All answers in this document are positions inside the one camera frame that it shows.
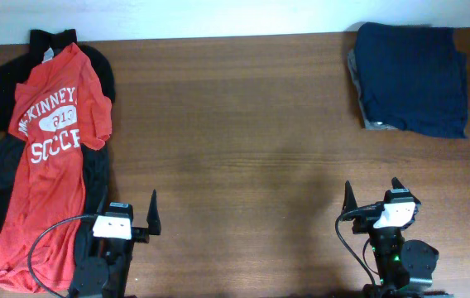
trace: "wooden table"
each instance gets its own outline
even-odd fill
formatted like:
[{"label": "wooden table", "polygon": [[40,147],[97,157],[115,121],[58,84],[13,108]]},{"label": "wooden table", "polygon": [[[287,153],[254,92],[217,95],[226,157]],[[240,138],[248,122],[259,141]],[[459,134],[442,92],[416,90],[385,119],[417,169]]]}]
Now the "wooden table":
[{"label": "wooden table", "polygon": [[[433,288],[470,297],[470,121],[466,140],[363,130],[344,59],[355,36],[89,43],[116,78],[111,200],[145,225],[158,190],[163,233],[136,246],[127,293],[359,290],[367,275],[333,227],[343,185],[369,204],[397,176],[423,203],[405,237],[440,251]],[[470,29],[456,42],[470,102]],[[24,52],[0,46],[0,65]],[[342,231],[360,253],[366,237]]]}]

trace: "clothing pile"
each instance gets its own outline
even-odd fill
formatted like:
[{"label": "clothing pile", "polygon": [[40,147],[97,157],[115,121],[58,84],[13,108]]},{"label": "clothing pile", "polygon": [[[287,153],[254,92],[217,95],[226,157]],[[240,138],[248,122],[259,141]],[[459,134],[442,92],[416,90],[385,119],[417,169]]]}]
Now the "clothing pile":
[{"label": "clothing pile", "polygon": [[[33,30],[29,53],[0,66],[0,288],[9,291],[42,292],[27,268],[35,239],[106,201],[113,73],[76,42],[75,30]],[[67,224],[38,244],[32,266],[49,288],[68,288],[89,231],[90,223]]]},{"label": "clothing pile", "polygon": [[366,23],[348,53],[367,129],[465,137],[466,56],[453,29]]}]

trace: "folded clothing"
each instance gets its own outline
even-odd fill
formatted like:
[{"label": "folded clothing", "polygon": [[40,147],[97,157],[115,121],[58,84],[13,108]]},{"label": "folded clothing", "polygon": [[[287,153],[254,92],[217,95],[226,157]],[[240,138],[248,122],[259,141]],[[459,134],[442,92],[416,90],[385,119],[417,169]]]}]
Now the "folded clothing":
[{"label": "folded clothing", "polygon": [[369,121],[432,137],[465,137],[466,56],[456,51],[453,29],[366,23],[354,55]]}]

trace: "white wall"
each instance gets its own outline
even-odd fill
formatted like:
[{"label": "white wall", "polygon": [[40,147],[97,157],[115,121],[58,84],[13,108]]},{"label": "white wall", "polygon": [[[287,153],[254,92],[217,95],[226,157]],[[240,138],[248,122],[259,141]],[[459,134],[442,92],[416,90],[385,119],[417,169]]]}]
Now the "white wall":
[{"label": "white wall", "polygon": [[470,26],[470,0],[0,0],[0,44],[30,29],[80,41],[356,30],[359,22]]}]

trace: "black cable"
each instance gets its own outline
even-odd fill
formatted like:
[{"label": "black cable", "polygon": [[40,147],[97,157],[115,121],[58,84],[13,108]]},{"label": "black cable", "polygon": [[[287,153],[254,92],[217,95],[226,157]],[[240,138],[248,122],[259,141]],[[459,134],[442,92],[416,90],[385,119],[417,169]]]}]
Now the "black cable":
[{"label": "black cable", "polygon": [[354,212],[357,212],[357,211],[358,211],[358,209],[355,209],[355,210],[349,211],[347,213],[340,214],[340,216],[338,216],[338,218],[336,219],[336,222],[334,223],[334,229],[336,229],[336,235],[338,236],[338,239],[340,239],[340,241],[342,242],[343,246],[352,254],[352,256],[358,261],[358,263],[360,263],[360,266],[362,266],[362,268],[364,268],[364,270],[368,274],[369,279],[371,280],[371,283],[373,284],[373,290],[376,291],[376,295],[378,296],[377,289],[376,289],[375,278],[373,277],[373,275],[371,274],[369,269],[367,269],[366,265],[362,262],[360,257],[358,257],[358,255],[351,249],[351,247],[349,247],[348,243],[345,242],[345,240],[342,237],[342,234],[340,233],[340,230],[338,229],[338,225],[340,224],[340,221],[342,221],[342,219],[346,215],[350,215],[350,214],[352,214]]},{"label": "black cable", "polygon": [[369,264],[367,264],[367,261],[366,261],[366,248],[367,248],[368,243],[369,243],[369,238],[366,240],[366,244],[364,244],[364,249],[362,250],[362,258],[364,259],[364,263],[366,264],[367,268],[369,268],[369,270],[371,270],[371,272],[378,275],[378,272],[375,272],[373,269],[371,269],[369,267]]},{"label": "black cable", "polygon": [[40,234],[40,236],[38,236],[38,238],[35,240],[35,242],[31,246],[31,249],[29,250],[29,253],[27,254],[27,267],[29,268],[29,273],[31,274],[33,279],[36,281],[38,286],[41,286],[42,289],[48,291],[50,294],[52,294],[56,297],[66,298],[66,297],[62,296],[61,294],[51,290],[49,287],[44,285],[44,283],[41,280],[39,280],[38,277],[36,277],[35,272],[33,271],[33,266],[31,264],[31,259],[32,259],[33,252],[35,251],[36,245],[44,238],[44,236],[46,236],[50,231],[57,228],[58,226],[60,226],[62,224],[67,224],[67,223],[72,222],[76,219],[87,219],[87,218],[95,219],[96,217],[97,217],[97,215],[93,215],[93,214],[83,214],[83,215],[78,215],[78,216],[71,217],[69,219],[64,219],[64,220],[59,221],[58,223],[53,224],[46,231],[44,231],[42,234]]}]

